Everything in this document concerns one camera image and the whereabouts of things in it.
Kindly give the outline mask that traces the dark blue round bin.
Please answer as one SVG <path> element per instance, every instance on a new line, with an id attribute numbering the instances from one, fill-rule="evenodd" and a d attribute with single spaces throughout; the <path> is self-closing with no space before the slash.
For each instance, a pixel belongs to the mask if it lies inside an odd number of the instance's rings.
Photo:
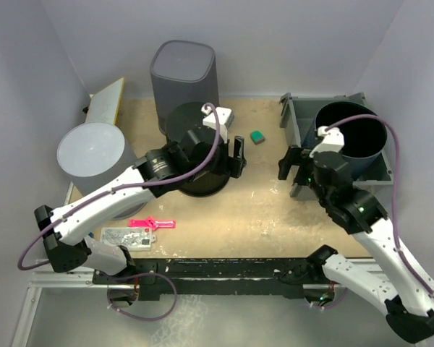
<path id="1" fill-rule="evenodd" d="M 349 101 L 329 103 L 322 107 L 302 140 L 302 147 L 313 149 L 318 139 L 318 127 L 329 126 L 351 116 L 374 113 L 367 107 Z M 358 179 L 378 157 L 387 142 L 387 131 L 380 122 L 359 119 L 342 124 L 339 129 L 344 136 L 342 154 L 352 167 L 352 177 Z"/>

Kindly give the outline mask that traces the dark grey mesh basket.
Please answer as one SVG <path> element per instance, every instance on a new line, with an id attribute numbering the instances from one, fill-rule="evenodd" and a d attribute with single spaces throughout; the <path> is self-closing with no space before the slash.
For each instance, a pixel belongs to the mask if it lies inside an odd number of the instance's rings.
<path id="1" fill-rule="evenodd" d="M 166 119 L 189 102 L 220 105 L 216 53 L 212 47 L 187 40 L 169 40 L 150 64 L 158 128 L 166 133 Z"/>

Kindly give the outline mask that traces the grey rectangular plastic crate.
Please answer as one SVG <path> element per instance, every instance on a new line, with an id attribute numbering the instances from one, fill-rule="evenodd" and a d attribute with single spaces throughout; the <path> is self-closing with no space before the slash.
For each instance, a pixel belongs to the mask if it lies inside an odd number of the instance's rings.
<path id="1" fill-rule="evenodd" d="M 301 98 L 294 97 L 289 93 L 283 95 L 280 98 L 283 110 L 279 126 L 285 129 L 287 145 L 302 147 L 302 140 L 319 110 L 329 103 L 338 101 L 349 101 L 369 108 L 363 93 L 338 95 L 329 98 Z M 363 175 L 358 179 L 354 179 L 354 185 L 372 193 L 393 185 L 393 173 L 384 153 L 384 148 Z"/>

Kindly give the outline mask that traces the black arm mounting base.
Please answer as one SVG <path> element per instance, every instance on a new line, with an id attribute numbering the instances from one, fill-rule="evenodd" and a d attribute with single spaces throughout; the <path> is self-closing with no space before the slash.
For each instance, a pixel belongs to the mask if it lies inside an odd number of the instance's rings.
<path id="1" fill-rule="evenodd" d="M 140 301 L 162 295 L 282 296 L 301 299 L 304 289 L 330 280 L 306 258 L 137 258 Z"/>

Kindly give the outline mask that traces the large black round bucket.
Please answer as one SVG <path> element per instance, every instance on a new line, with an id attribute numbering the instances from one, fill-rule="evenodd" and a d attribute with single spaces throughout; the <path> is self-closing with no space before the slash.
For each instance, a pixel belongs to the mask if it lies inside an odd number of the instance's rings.
<path id="1" fill-rule="evenodd" d="M 187 158 L 186 172 L 201 164 L 210 152 L 215 130 L 205 126 L 202 103 L 185 103 L 175 108 L 166 119 L 166 138 L 177 142 Z M 228 145 L 218 141 L 213 159 L 194 179 L 183 184 L 179 191 L 191 197 L 208 197 L 221 191 L 229 180 L 226 169 L 229 157 Z"/>

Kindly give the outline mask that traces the light grey round bin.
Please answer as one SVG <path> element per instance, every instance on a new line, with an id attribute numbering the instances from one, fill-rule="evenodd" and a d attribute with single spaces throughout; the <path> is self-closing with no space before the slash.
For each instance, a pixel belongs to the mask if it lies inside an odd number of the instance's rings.
<path id="1" fill-rule="evenodd" d="M 143 181 L 134 167 L 137 156 L 113 124 L 88 122 L 75 127 L 59 143 L 56 157 L 82 198 Z"/>

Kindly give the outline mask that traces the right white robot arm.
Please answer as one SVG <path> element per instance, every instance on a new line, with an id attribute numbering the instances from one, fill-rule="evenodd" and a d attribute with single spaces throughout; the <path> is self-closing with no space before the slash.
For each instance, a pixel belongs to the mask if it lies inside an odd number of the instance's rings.
<path id="1" fill-rule="evenodd" d="M 434 336 L 434 281 L 393 233 L 392 220 L 369 191 L 354 186 L 341 153 L 314 154 L 296 145 L 278 162 L 278 179 L 297 166 L 295 183 L 310 188 L 328 217 L 359 242 L 379 265 L 382 280 L 323 245 L 307 258 L 308 277 L 346 286 L 379 310 L 407 343 Z"/>

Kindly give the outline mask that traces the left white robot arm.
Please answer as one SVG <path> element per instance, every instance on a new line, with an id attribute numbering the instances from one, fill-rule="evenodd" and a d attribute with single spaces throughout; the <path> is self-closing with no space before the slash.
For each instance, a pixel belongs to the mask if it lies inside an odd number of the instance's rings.
<path id="1" fill-rule="evenodd" d="M 113 181 L 78 201 L 55 209 L 39 207 L 35 218 L 51 267 L 56 273 L 66 273 L 85 266 L 110 275 L 117 283 L 129 282 L 136 265 L 128 249 L 96 241 L 90 232 L 207 173 L 238 178 L 245 165 L 243 137 L 234 138 L 230 155 L 228 143 L 202 127 L 187 131 L 179 142 L 148 151 Z"/>

